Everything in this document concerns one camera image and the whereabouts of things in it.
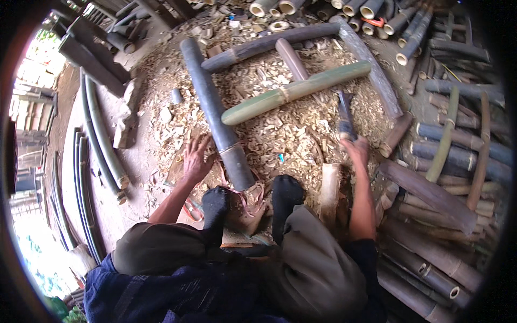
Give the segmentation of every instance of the black bamboo pole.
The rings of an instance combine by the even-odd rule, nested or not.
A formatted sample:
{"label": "black bamboo pole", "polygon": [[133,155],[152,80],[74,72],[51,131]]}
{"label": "black bamboo pole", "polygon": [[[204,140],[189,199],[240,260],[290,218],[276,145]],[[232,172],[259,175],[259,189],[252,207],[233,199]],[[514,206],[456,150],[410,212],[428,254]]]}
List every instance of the black bamboo pole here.
{"label": "black bamboo pole", "polygon": [[336,23],[325,23],[274,33],[230,48],[205,60],[201,66],[209,73],[217,73],[247,58],[272,50],[280,38],[284,38],[293,44],[307,39],[337,34],[339,27],[340,25]]}
{"label": "black bamboo pole", "polygon": [[243,191],[255,184],[255,179],[246,161],[244,150],[238,143],[237,136],[230,126],[221,121],[221,115],[226,109],[210,73],[202,68],[203,54],[194,38],[183,40],[179,46],[228,176],[235,190]]}

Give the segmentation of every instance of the right hand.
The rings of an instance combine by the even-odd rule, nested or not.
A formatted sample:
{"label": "right hand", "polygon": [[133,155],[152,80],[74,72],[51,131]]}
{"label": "right hand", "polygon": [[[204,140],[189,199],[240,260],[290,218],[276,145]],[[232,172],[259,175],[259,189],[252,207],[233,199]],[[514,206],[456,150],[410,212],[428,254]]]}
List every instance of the right hand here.
{"label": "right hand", "polygon": [[357,135],[357,140],[354,142],[342,139],[341,144],[346,148],[346,152],[348,152],[348,155],[350,156],[352,164],[356,170],[358,167],[364,167],[365,169],[368,169],[368,149],[370,146],[368,139]]}

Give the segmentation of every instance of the green bamboo pole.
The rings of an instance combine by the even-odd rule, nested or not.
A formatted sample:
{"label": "green bamboo pole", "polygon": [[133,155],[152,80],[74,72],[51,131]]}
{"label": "green bamboo pole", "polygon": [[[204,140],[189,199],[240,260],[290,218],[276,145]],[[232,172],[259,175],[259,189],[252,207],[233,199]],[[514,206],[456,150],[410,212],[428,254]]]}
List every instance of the green bamboo pole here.
{"label": "green bamboo pole", "polygon": [[438,151],[434,155],[433,164],[431,165],[431,168],[425,175],[425,178],[433,183],[436,183],[438,177],[442,173],[442,168],[444,168],[447,155],[449,154],[449,148],[452,142],[451,130],[454,129],[456,123],[459,99],[460,91],[456,86],[454,86],[449,97],[449,110],[447,110],[447,123],[444,127],[444,134],[442,135],[442,139],[440,140],[440,146],[438,147]]}
{"label": "green bamboo pole", "polygon": [[371,64],[366,60],[343,65],[309,77],[307,80],[289,83],[244,101],[221,115],[225,125],[234,126],[256,117],[278,106],[292,102],[306,95],[326,89],[370,73]]}

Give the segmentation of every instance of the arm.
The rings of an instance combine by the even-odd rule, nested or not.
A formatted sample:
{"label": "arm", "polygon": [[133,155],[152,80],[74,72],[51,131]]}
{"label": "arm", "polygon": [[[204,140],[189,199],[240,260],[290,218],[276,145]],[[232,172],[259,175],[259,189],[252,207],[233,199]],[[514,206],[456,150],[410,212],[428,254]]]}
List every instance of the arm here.
{"label": "arm", "polygon": [[211,136],[200,136],[195,138],[185,147],[183,177],[178,180],[174,190],[154,211],[147,222],[157,223],[176,223],[181,208],[190,192],[212,168],[215,155],[211,155],[205,161],[205,151]]}
{"label": "arm", "polygon": [[355,142],[342,140],[355,168],[356,184],[350,218],[350,238],[375,240],[375,209],[368,176],[368,140],[359,137]]}

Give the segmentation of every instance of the dark blue cloth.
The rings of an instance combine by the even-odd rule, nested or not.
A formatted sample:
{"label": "dark blue cloth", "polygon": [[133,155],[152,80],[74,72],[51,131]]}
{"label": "dark blue cloth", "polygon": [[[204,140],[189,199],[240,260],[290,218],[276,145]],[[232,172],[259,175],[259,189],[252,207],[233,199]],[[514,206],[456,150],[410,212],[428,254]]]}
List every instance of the dark blue cloth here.
{"label": "dark blue cloth", "polygon": [[[367,282],[368,303],[347,322],[386,322],[376,273],[373,240],[347,243],[343,249]],[[87,277],[86,317],[99,322],[271,322],[287,323],[259,291],[259,275],[250,262],[201,263],[170,276],[119,274],[109,254]]]}

